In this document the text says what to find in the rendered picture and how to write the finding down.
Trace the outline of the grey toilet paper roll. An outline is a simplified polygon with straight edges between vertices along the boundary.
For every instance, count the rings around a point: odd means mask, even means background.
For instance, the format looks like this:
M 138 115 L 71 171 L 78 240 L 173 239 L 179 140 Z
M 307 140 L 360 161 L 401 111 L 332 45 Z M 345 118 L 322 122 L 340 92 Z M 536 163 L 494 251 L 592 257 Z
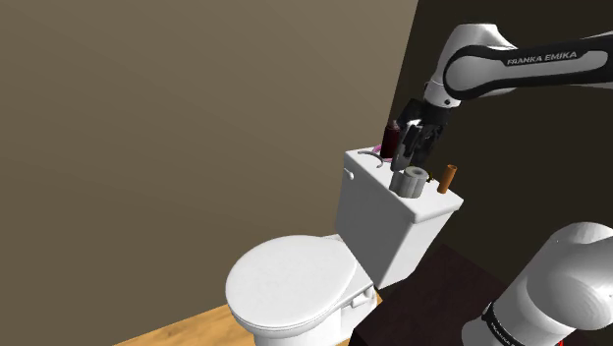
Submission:
M 417 199 L 428 179 L 427 171 L 416 166 L 409 166 L 403 171 L 393 173 L 389 190 L 401 198 Z

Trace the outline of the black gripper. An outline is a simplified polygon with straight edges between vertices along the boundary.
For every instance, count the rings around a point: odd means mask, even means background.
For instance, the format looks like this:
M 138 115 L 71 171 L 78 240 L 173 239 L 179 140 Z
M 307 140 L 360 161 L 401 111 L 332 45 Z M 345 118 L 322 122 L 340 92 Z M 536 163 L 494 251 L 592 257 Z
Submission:
M 450 115 L 450 108 L 411 98 L 396 120 L 402 130 L 390 169 L 394 172 L 406 169 L 413 156 L 414 166 L 422 167 L 442 136 Z

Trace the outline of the dark robot stand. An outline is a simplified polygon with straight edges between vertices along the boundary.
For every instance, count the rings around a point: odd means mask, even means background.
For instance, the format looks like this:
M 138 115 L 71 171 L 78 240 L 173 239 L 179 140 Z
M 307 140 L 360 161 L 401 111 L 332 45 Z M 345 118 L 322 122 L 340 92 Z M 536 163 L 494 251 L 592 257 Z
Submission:
M 353 331 L 348 346 L 463 346 L 464 324 L 505 289 L 442 245 Z

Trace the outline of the white toilet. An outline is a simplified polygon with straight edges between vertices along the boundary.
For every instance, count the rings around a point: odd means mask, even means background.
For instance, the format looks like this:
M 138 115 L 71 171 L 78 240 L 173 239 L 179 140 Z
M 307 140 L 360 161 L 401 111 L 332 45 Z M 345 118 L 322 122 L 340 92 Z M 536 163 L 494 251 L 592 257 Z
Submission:
M 243 254 L 225 296 L 255 346 L 338 346 L 376 308 L 377 292 L 406 279 L 463 199 L 425 183 L 417 199 L 389 190 L 389 161 L 367 169 L 343 157 L 333 234 L 289 235 Z

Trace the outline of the orange-brown cylinder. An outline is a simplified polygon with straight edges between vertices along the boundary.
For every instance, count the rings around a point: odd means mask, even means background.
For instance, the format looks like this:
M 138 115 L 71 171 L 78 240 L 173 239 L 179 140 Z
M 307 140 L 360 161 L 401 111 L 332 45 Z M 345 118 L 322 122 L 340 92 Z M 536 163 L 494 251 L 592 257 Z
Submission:
M 448 164 L 446 166 L 437 187 L 439 194 L 446 194 L 448 192 L 457 170 L 458 167 L 456 165 Z

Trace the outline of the dark red bottle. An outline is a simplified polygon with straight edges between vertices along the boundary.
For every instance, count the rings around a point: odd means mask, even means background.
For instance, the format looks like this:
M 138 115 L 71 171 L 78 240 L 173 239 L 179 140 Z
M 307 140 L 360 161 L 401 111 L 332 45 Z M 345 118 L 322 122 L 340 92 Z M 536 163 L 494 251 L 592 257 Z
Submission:
M 379 154 L 382 158 L 392 158 L 401 133 L 401 127 L 394 119 L 389 119 L 383 133 Z

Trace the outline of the grey curved hook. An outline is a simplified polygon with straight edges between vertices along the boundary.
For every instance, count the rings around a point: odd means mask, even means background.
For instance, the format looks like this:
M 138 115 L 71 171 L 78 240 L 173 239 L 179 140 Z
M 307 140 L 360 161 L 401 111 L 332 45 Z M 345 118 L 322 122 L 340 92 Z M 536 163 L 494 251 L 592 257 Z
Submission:
M 376 152 L 370 150 L 359 150 L 357 155 L 361 158 L 361 163 L 367 169 L 379 169 L 384 166 L 384 159 Z

